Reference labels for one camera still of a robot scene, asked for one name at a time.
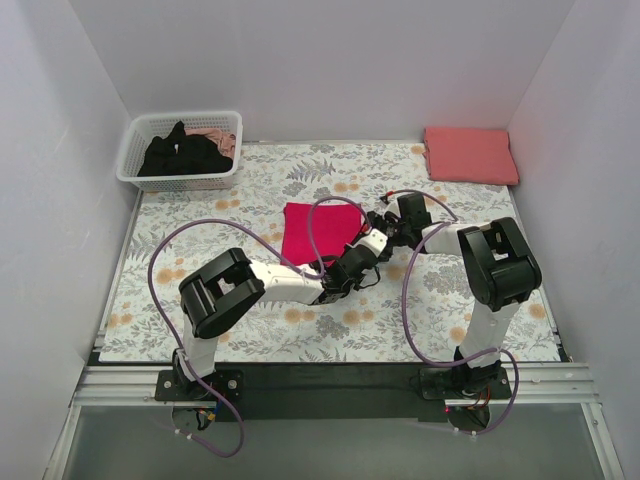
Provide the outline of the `magenta t shirt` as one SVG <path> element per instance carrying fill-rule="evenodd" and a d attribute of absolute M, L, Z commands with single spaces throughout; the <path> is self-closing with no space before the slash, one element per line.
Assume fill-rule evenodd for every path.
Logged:
<path fill-rule="evenodd" d="M 294 265 L 317 260 L 309 239 L 307 220 L 311 204 L 287 203 L 284 207 L 284 237 L 281 254 Z M 362 226 L 360 212 L 351 205 L 318 206 L 313 213 L 312 232 L 322 257 L 340 256 Z"/>

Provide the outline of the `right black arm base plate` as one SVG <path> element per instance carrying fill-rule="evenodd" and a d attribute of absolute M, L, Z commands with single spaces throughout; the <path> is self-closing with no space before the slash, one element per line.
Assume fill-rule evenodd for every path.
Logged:
<path fill-rule="evenodd" d="M 452 369 L 423 368 L 418 376 L 419 392 L 427 400 L 472 400 L 480 394 L 491 399 L 507 400 L 512 395 L 507 372 L 503 367 Z"/>

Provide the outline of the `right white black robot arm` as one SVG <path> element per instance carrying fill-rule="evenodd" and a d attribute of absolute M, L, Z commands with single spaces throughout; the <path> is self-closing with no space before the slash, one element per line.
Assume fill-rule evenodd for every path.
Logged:
<path fill-rule="evenodd" d="M 413 250 L 409 264 L 423 254 L 462 259 L 474 306 L 466 335 L 449 363 L 426 361 L 427 384 L 438 393 L 475 397 L 494 387 L 505 388 L 504 340 L 522 303 L 542 282 L 541 269 L 517 222 L 504 217 L 484 224 L 434 221 L 418 191 L 401 190 L 381 200 L 384 213 L 367 213 L 373 228 L 387 236 L 382 258 L 396 247 Z"/>

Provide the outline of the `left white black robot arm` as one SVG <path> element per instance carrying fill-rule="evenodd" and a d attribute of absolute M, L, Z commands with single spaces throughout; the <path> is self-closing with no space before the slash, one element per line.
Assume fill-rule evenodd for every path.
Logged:
<path fill-rule="evenodd" d="M 366 272 L 378 272 L 378 264 L 389 258 L 384 247 L 367 243 L 348 246 L 341 256 L 329 259 L 323 278 L 313 279 L 312 265 L 294 271 L 284 265 L 252 261 L 240 248 L 225 251 L 179 286 L 184 332 L 182 345 L 172 358 L 176 386 L 193 400 L 211 392 L 218 338 L 254 305 L 335 303 L 363 289 Z"/>

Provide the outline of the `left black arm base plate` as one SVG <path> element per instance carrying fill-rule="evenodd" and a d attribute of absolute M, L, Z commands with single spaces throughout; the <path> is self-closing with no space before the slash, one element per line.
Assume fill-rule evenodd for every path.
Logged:
<path fill-rule="evenodd" d="M 242 396 L 244 378 L 240 370 L 216 371 L 202 381 L 231 402 Z M 157 377 L 154 399 L 161 402 L 207 402 L 216 401 L 217 397 L 197 381 L 181 377 L 173 370 L 162 370 Z"/>

